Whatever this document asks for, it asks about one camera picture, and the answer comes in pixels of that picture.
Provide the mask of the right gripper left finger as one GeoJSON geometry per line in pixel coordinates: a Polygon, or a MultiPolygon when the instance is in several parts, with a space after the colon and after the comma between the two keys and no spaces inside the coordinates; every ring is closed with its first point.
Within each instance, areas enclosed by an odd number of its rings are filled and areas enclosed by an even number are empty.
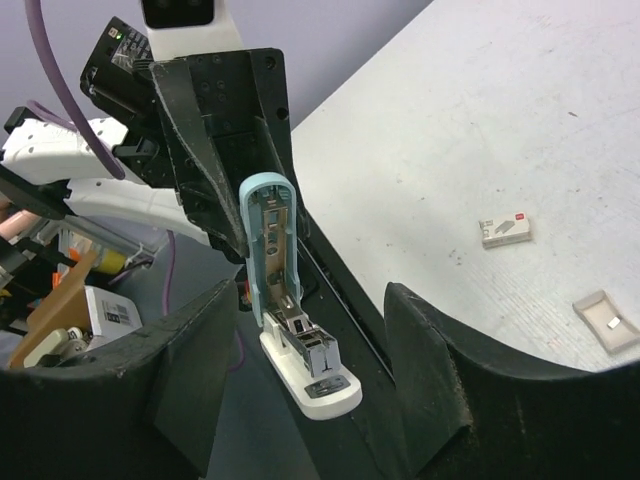
{"type": "Polygon", "coordinates": [[[204,478],[236,317],[225,280],[59,366],[3,371],[2,477],[204,478]]]}

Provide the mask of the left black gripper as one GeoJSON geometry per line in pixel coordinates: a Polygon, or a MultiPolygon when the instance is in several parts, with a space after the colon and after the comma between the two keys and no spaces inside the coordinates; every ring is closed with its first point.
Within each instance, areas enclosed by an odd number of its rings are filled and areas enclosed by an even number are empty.
{"type": "Polygon", "coordinates": [[[239,188],[254,175],[254,298],[299,300],[298,235],[307,214],[291,163],[284,55],[274,48],[150,66],[188,223],[230,258],[248,256],[239,188]]]}

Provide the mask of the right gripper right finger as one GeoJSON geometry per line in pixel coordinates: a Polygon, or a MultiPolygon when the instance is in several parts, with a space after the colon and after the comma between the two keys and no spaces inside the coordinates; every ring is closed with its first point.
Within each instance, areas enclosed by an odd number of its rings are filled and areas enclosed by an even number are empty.
{"type": "Polygon", "coordinates": [[[587,372],[442,313],[399,283],[384,321],[414,479],[635,479],[639,365],[587,372]]]}

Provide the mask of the light blue white stapler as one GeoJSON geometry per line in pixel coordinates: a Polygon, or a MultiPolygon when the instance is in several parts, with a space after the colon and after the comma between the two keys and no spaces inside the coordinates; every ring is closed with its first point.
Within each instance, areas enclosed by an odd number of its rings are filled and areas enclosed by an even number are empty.
{"type": "Polygon", "coordinates": [[[362,400],[361,383],[342,364],[337,339],[302,309],[295,188],[280,174],[258,173],[242,182],[239,201],[248,293],[266,357],[307,418],[351,412],[362,400]]]}

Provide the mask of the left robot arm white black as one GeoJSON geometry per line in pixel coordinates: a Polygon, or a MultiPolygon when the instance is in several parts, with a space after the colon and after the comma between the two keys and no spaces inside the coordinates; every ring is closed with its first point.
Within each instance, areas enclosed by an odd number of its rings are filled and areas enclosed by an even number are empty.
{"type": "Polygon", "coordinates": [[[50,220],[110,216],[170,230],[244,265],[253,297],[300,296],[308,217],[280,49],[244,48],[216,10],[157,10],[143,29],[109,20],[79,84],[101,111],[83,128],[35,106],[7,121],[10,200],[50,220]]]}

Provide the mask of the cardboard box with items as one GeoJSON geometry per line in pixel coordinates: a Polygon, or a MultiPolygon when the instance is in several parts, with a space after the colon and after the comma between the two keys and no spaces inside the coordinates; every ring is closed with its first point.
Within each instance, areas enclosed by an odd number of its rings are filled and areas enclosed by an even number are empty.
{"type": "Polygon", "coordinates": [[[9,356],[12,370],[58,366],[142,327],[135,303],[87,283],[95,251],[53,287],[27,318],[27,333],[9,356]]]}

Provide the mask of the beige staple box tray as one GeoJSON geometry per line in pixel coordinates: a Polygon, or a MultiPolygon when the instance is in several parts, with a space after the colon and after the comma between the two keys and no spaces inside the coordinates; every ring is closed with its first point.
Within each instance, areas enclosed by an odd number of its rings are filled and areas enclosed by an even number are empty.
{"type": "Polygon", "coordinates": [[[573,302],[572,308],[607,353],[615,355],[639,343],[639,329],[618,309],[606,291],[589,294],[573,302]]]}

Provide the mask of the staple box with red label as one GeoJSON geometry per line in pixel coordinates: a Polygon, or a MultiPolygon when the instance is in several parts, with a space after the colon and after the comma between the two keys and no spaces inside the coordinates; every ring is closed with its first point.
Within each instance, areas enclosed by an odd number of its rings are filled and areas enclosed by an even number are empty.
{"type": "Polygon", "coordinates": [[[524,211],[480,220],[479,228],[484,249],[527,242],[533,237],[530,220],[524,211]]]}

